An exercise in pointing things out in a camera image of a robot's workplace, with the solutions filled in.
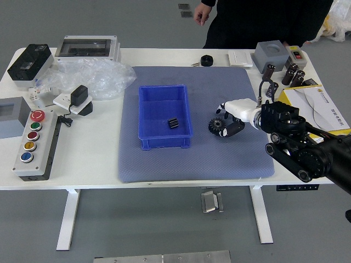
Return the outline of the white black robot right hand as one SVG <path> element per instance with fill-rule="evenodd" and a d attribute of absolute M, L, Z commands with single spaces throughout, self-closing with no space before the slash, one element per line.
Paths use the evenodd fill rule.
<path fill-rule="evenodd" d="M 225 111 L 225 119 L 232 115 L 233 122 L 215 132 L 220 137 L 231 137 L 242 131 L 245 123 L 249 123 L 255 129 L 261 129 L 261 108 L 257 107 L 257 103 L 249 98 L 222 103 L 217 108 L 216 114 L 219 114 L 221 110 Z"/>

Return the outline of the person's right hand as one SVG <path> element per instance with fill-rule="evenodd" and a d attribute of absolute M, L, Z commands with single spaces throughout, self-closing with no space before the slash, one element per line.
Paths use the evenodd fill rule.
<path fill-rule="evenodd" d="M 194 21 L 200 25 L 203 26 L 205 22 L 209 18 L 209 14 L 212 11 L 212 7 L 205 5 L 203 3 L 200 3 L 194 10 Z"/>

